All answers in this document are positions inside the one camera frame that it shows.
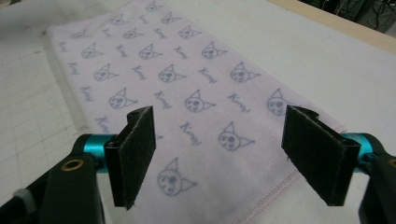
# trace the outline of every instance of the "cartoon cat face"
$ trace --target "cartoon cat face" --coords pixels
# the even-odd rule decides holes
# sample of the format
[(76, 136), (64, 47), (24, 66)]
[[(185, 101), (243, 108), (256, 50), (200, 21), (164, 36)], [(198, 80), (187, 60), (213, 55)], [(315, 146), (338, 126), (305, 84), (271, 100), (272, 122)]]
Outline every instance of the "cartoon cat face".
[(163, 6), (158, 6), (155, 4), (155, 1), (151, 2), (147, 7), (146, 11), (147, 12), (154, 12), (157, 11), (158, 9), (162, 8)]
[(182, 29), (181, 31), (179, 31), (178, 35), (180, 35), (180, 37), (182, 37), (184, 39), (188, 39), (188, 38), (191, 38), (191, 37), (198, 35), (200, 33), (201, 32), (193, 31), (191, 29), (191, 26), (188, 26), (188, 27)]
[(191, 111), (191, 112), (200, 112), (204, 110), (204, 101), (202, 101), (199, 98), (196, 97), (190, 97), (185, 101), (186, 107)]
[(245, 66), (243, 63), (238, 64), (235, 67), (235, 69), (231, 72), (231, 77), (233, 78), (233, 80), (237, 82), (246, 82), (249, 79), (252, 79), (259, 75), (260, 74), (250, 73), (247, 70), (245, 70)]
[(161, 19), (161, 22), (162, 22), (163, 24), (169, 24), (169, 23), (171, 23), (171, 22), (178, 21), (178, 20), (180, 20), (180, 18), (178, 18), (178, 17), (173, 17), (173, 16), (172, 16), (172, 12), (169, 12), (168, 14), (166, 14), (166, 15)]
[(212, 42), (208, 46), (206, 46), (205, 49), (202, 50), (202, 56), (204, 56), (207, 59), (213, 59), (215, 57), (222, 55), (225, 52), (227, 52), (227, 50), (216, 49), (215, 45)]
[(191, 112), (194, 112), (194, 113), (201, 112), (201, 111), (213, 106), (213, 104), (210, 104), (210, 103), (207, 103), (207, 102), (204, 102), (203, 100), (201, 100), (201, 95), (200, 95), (199, 90), (196, 91), (195, 93), (193, 93), (188, 99), (186, 99), (184, 104)]
[(133, 30), (130, 30), (130, 31), (128, 31), (128, 32), (126, 32), (125, 34), (123, 34), (122, 36), (125, 38), (125, 39), (133, 39), (133, 38), (137, 38), (137, 37), (139, 37), (139, 36), (141, 36), (142, 34), (138, 34), (137, 32), (136, 32), (136, 28), (134, 28)]
[(219, 143), (229, 151), (235, 151), (241, 145), (239, 137), (234, 133), (221, 133)]
[(231, 122), (219, 135), (219, 143), (228, 151), (235, 151), (240, 147), (247, 146), (254, 143), (254, 140), (249, 140), (244, 137), (239, 137), (235, 133), (233, 122)]
[(271, 98), (267, 101), (268, 109), (277, 116), (283, 116), (286, 114), (286, 107), (288, 102), (283, 99), (280, 89), (278, 89)]
[(108, 102), (110, 103), (111, 107), (113, 107), (115, 109), (121, 109), (125, 106), (137, 103), (137, 101), (127, 99), (125, 94), (126, 94), (126, 88), (117, 92), (116, 95), (110, 97)]
[(155, 58), (157, 56), (162, 55), (161, 53), (154, 52), (152, 50), (152, 45), (146, 47), (145, 49), (140, 50), (139, 56), (141, 59), (148, 60), (150, 58)]
[(127, 23), (127, 22), (128, 21), (125, 21), (123, 19), (123, 14), (120, 14), (119, 16), (116, 16), (110, 20), (110, 23), (113, 25), (123, 25), (124, 23)]
[(196, 183), (191, 182), (180, 175), (177, 168), (177, 158), (175, 158), (162, 172), (160, 172), (157, 182), (161, 191), (168, 196), (176, 196), (180, 192), (196, 186)]
[(158, 184), (165, 194), (175, 196), (181, 191), (181, 176), (173, 170), (162, 171), (158, 175)]
[(115, 77), (115, 74), (110, 73), (109, 71), (110, 69), (110, 64), (102, 67), (101, 69), (97, 70), (94, 74), (93, 74), (93, 78), (96, 81), (103, 81), (105, 79), (109, 79), (112, 77)]
[(86, 49), (84, 49), (81, 52), (81, 56), (84, 59), (91, 59), (91, 58), (96, 57), (96, 56), (101, 55), (101, 54), (103, 54), (103, 53), (97, 52), (95, 50), (95, 43), (93, 43), (92, 45), (90, 45), (89, 47), (87, 47)]
[(160, 80), (163, 82), (173, 82), (173, 81), (176, 81), (176, 80), (179, 80), (179, 79), (185, 77), (185, 76), (176, 74), (174, 72), (173, 65), (170, 65), (169, 67), (165, 68), (165, 70), (161, 71), (159, 76), (160, 76)]

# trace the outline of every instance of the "white table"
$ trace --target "white table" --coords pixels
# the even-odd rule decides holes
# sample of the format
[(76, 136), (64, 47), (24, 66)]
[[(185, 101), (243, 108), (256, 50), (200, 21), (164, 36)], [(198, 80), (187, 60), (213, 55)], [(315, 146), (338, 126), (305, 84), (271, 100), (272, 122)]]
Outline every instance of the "white table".
[[(45, 30), (50, 24), (103, 14), (125, 2), (30, 0), (0, 9), (0, 203), (64, 157), (86, 131)], [(295, 2), (278, 2), (290, 10), (263, 0), (164, 2), (323, 108), (350, 132), (371, 133), (396, 155), (394, 39), (362, 27), (356, 30), (338, 19), (334, 27), (331, 15), (294, 7)], [(320, 17), (329, 24), (306, 17)], [(342, 33), (348, 30), (357, 37), (368, 35), (369, 40)], [(359, 223), (367, 180), (354, 175), (345, 206), (327, 207), (301, 178), (253, 223)], [(99, 176), (99, 181), (107, 195), (108, 179)], [(107, 206), (106, 213), (114, 222), (127, 222), (119, 209)]]

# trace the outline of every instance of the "blue metal part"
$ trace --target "blue metal part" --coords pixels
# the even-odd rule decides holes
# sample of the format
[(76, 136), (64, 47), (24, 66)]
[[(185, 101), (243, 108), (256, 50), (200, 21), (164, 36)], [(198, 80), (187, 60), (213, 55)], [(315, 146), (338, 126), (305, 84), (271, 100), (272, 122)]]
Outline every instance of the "blue metal part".
[(114, 134), (93, 134), (84, 146), (84, 153), (91, 153), (100, 163), (101, 169), (97, 170), (98, 174), (107, 174), (105, 143), (108, 142)]
[(361, 150), (358, 155), (358, 164), (354, 172), (366, 174), (367, 172), (364, 171), (363, 167), (365, 167), (367, 163), (371, 163), (375, 157), (370, 141), (361, 133), (341, 133), (341, 135), (361, 144)]

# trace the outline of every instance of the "screw hole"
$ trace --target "screw hole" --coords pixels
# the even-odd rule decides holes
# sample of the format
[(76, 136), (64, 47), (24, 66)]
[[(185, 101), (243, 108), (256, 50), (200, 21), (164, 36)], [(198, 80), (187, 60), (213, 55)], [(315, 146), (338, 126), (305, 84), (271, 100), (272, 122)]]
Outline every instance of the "screw hole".
[(81, 167), (82, 164), (84, 164), (84, 161), (80, 159), (67, 161), (62, 165), (62, 170), (66, 172), (74, 171), (77, 170), (79, 167)]

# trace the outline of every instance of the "white fabric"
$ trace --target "white fabric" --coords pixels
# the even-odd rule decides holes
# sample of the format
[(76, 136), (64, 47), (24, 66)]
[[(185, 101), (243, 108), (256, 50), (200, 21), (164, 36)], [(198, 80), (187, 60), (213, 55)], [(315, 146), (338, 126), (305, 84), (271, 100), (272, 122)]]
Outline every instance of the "white fabric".
[(286, 104), (341, 128), (161, 1), (48, 33), (93, 131), (118, 133), (128, 112), (154, 106), (157, 150), (131, 212), (139, 224), (257, 215), (298, 174), (280, 146)]

